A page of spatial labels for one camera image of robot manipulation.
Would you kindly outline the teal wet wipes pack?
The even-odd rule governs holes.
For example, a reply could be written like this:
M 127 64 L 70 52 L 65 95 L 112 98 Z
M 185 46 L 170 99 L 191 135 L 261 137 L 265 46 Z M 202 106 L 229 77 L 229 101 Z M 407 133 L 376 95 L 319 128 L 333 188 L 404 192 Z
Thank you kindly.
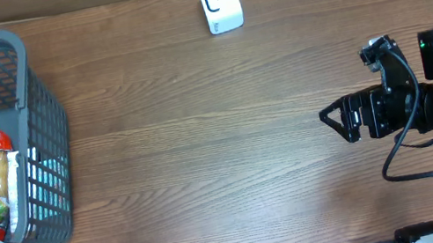
M 35 147 L 29 148 L 27 156 L 27 186 L 35 201 L 29 204 L 32 217 L 41 220 L 70 211 L 68 171 L 64 165 L 57 158 L 44 158 Z

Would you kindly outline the white tube gold cap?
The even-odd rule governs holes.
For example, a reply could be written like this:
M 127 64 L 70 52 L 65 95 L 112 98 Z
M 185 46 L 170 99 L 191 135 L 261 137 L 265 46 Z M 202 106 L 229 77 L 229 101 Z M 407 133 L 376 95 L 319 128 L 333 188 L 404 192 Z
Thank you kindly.
M 9 204 L 9 228 L 10 233 L 14 234 L 18 225 L 18 151 L 11 151 L 7 154 L 8 158 L 8 204 Z

